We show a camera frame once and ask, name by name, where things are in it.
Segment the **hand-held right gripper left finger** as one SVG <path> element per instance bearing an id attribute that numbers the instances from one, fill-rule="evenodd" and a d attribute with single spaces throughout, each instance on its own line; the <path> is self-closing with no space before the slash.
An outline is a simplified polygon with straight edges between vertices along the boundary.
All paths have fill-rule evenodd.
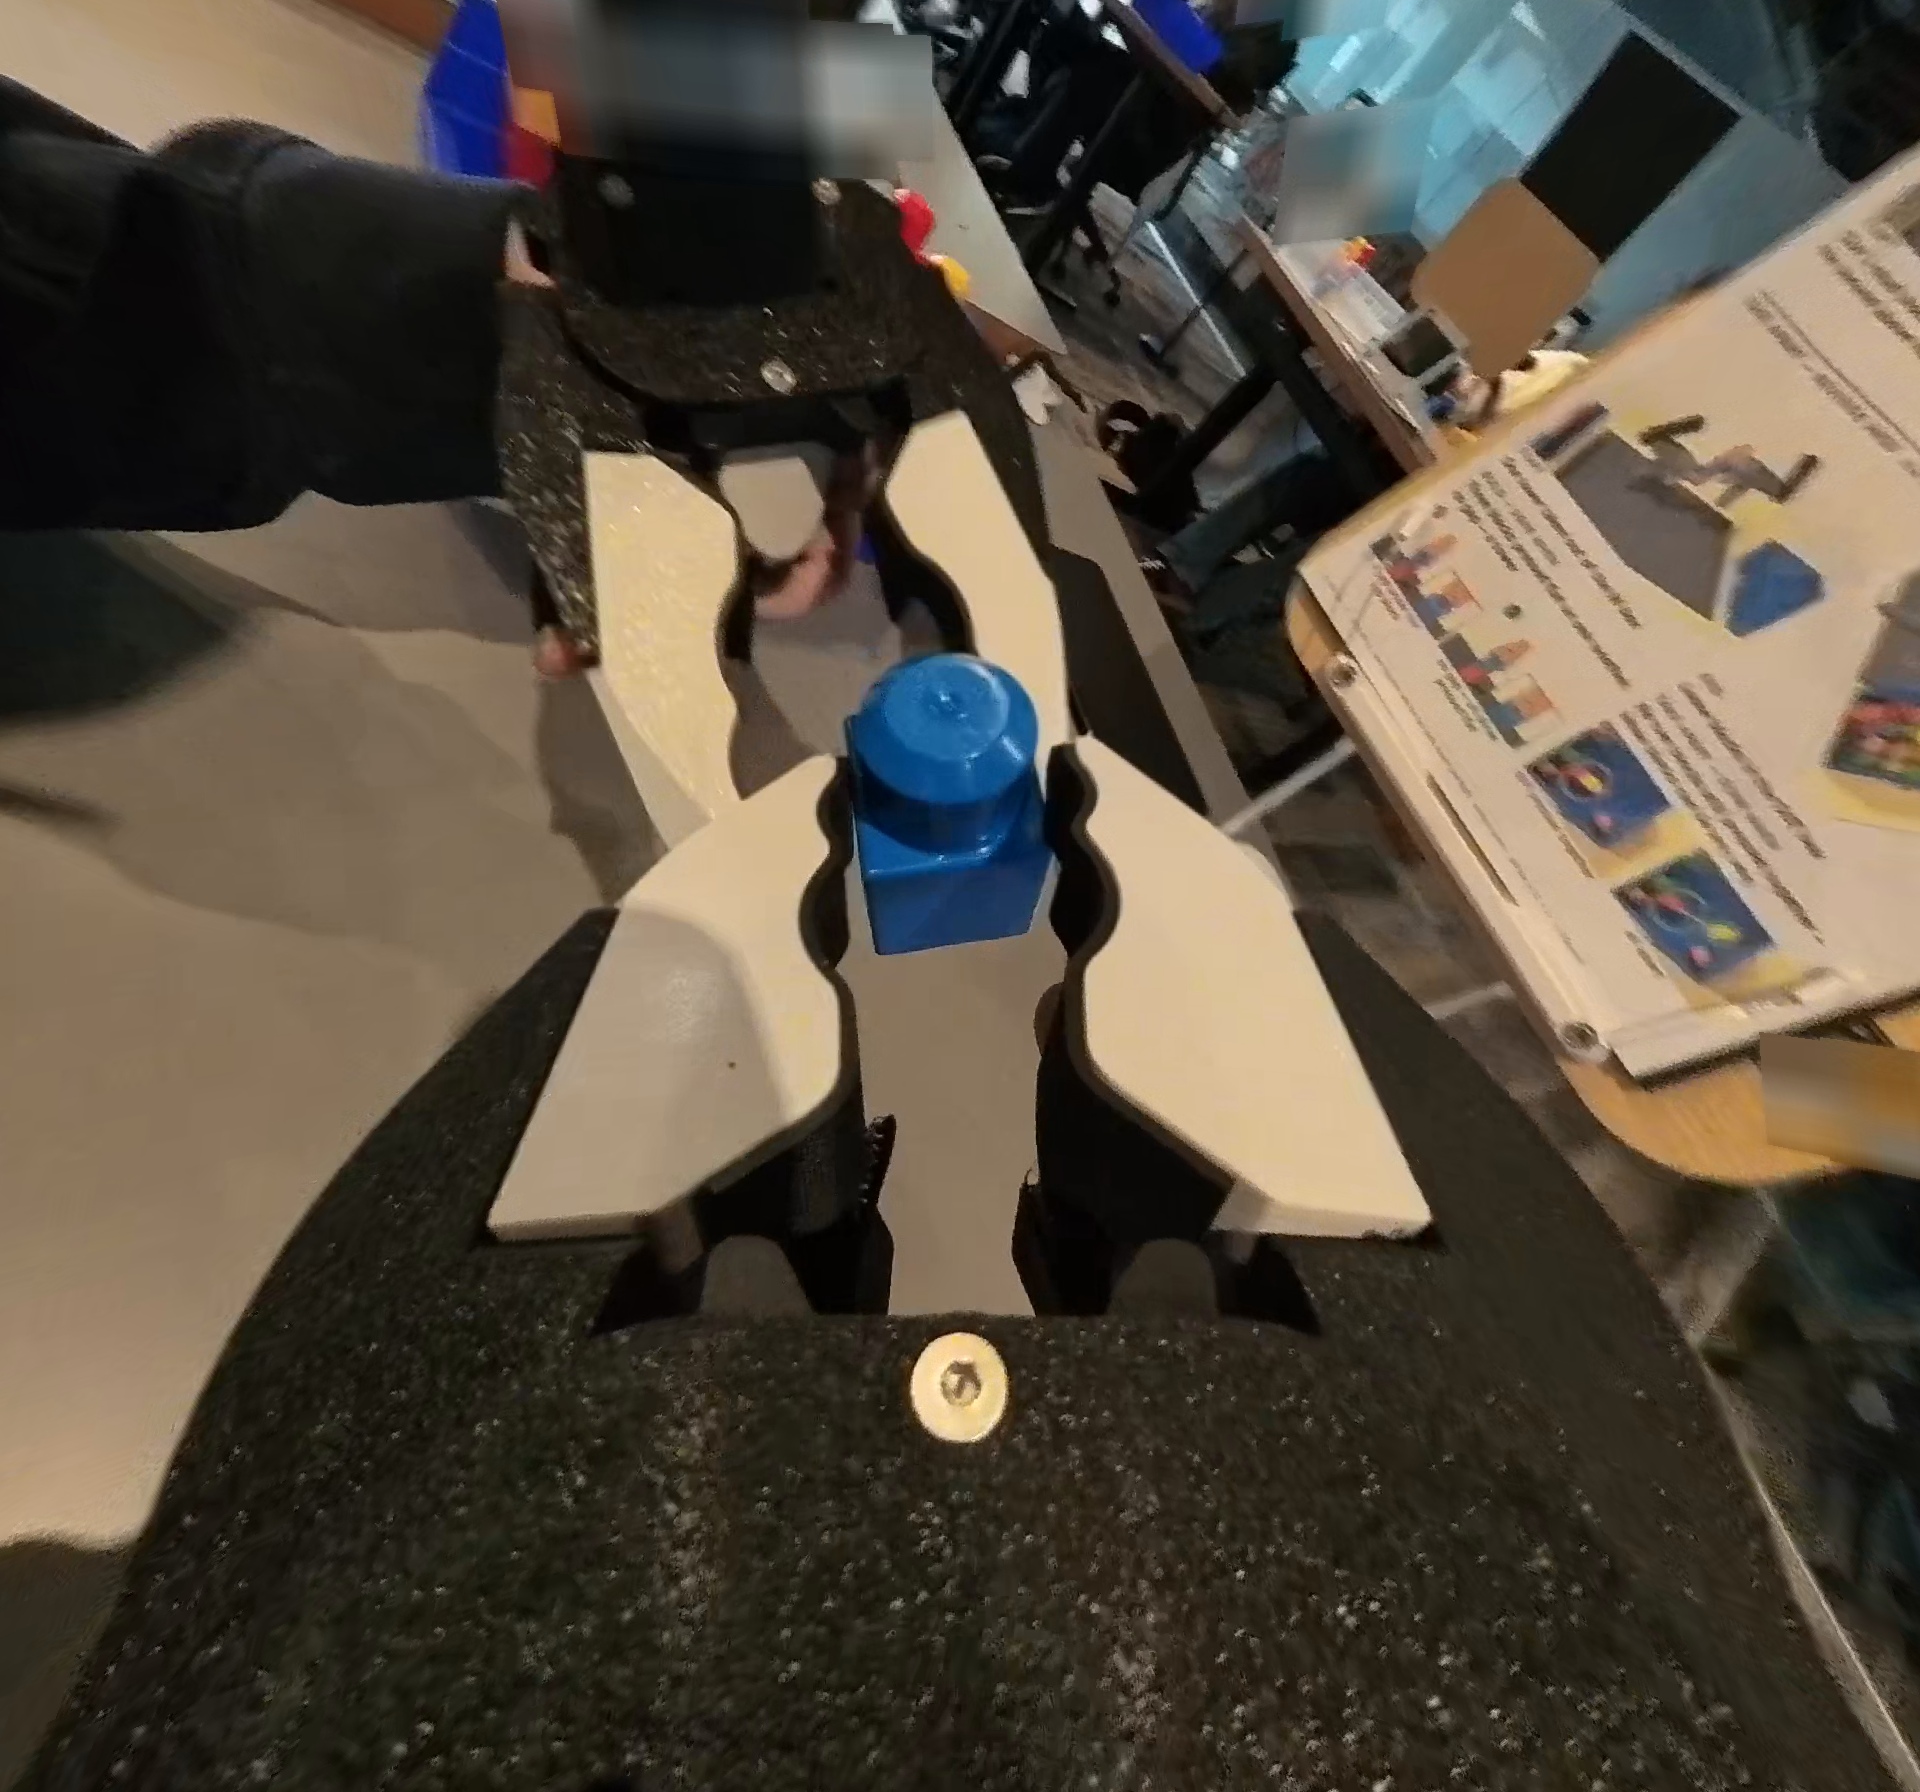
<path id="1" fill-rule="evenodd" d="M 614 908 L 488 1208 L 497 1241 L 824 1234 L 863 1200 L 851 807 L 813 754 Z"/>

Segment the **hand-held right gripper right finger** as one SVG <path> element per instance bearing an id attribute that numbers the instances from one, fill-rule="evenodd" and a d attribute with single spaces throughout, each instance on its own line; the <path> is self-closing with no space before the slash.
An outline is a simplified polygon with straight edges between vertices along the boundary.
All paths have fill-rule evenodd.
<path id="1" fill-rule="evenodd" d="M 1050 753 L 1045 828 L 1044 1200 L 1111 1247 L 1422 1236 L 1422 1182 L 1273 868 L 1100 738 Z"/>

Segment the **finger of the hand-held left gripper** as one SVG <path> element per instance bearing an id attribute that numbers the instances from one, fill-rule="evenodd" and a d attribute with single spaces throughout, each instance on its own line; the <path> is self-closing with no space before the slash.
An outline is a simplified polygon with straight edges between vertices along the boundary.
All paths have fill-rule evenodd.
<path id="1" fill-rule="evenodd" d="M 594 692 L 661 845 L 674 850 L 741 794 L 723 670 L 741 582 L 733 514 L 650 453 L 585 453 Z"/>
<path id="2" fill-rule="evenodd" d="M 881 505 L 906 557 L 955 604 L 964 648 L 1024 690 L 1039 744 L 1070 744 L 1068 656 L 1052 579 L 966 413 L 949 410 L 906 433 Z"/>

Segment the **blue mega block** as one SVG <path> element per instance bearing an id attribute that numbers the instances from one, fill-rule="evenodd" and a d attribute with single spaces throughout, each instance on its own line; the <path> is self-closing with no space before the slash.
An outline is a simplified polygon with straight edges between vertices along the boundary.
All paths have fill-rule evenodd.
<path id="1" fill-rule="evenodd" d="M 1023 936 L 1052 865 L 1024 688 L 981 656 L 908 657 L 867 690 L 845 746 L 877 952 Z"/>

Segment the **person's left forearm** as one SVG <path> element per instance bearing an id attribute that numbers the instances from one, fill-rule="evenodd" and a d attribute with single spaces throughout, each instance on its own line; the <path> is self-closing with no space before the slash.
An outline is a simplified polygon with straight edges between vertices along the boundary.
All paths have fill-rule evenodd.
<path id="1" fill-rule="evenodd" d="M 497 490 L 533 202 L 273 123 L 140 148 L 3 83 L 4 532 L 247 532 Z"/>

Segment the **person's left hand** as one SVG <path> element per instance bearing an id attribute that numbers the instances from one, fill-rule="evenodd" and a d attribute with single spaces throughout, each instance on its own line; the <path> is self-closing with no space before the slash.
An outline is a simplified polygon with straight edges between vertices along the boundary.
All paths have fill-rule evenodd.
<path id="1" fill-rule="evenodd" d="M 754 553 L 748 593 L 757 619 L 800 619 L 831 601 L 848 582 L 848 558 L 826 525 L 812 532 L 793 557 Z"/>

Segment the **blue storage bin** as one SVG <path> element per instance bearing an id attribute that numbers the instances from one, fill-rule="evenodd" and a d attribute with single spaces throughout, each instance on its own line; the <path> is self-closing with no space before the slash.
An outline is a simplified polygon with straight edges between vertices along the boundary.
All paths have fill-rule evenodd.
<path id="1" fill-rule="evenodd" d="M 1221 37 L 1189 0 L 1130 0 L 1130 5 L 1143 27 L 1187 71 L 1206 77 L 1221 60 Z"/>
<path id="2" fill-rule="evenodd" d="M 558 103 L 544 88 L 519 85 L 493 0 L 454 0 L 418 90 L 418 158 L 454 177 L 552 185 L 561 140 Z"/>

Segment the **cardboard box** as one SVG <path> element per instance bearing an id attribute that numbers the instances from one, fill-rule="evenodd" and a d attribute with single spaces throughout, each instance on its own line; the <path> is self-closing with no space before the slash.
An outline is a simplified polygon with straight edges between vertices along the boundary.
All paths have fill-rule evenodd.
<path id="1" fill-rule="evenodd" d="M 1490 185 L 1410 274 L 1480 378 L 1513 369 L 1591 287 L 1599 260 L 1518 177 Z"/>

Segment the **printed instruction sheet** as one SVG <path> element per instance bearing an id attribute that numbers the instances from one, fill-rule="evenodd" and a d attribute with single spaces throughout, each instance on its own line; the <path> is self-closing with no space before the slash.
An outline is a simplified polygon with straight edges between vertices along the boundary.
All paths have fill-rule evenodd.
<path id="1" fill-rule="evenodd" d="M 1547 1028 L 1651 1082 L 1915 996 L 1909 151 L 1306 558 Z"/>

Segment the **black square panel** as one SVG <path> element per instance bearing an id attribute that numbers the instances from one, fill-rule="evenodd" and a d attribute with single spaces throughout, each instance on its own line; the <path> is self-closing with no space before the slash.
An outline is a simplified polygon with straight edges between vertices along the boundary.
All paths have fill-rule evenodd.
<path id="1" fill-rule="evenodd" d="M 1518 179 L 1601 263 L 1739 116 L 1692 67 L 1627 31 Z"/>

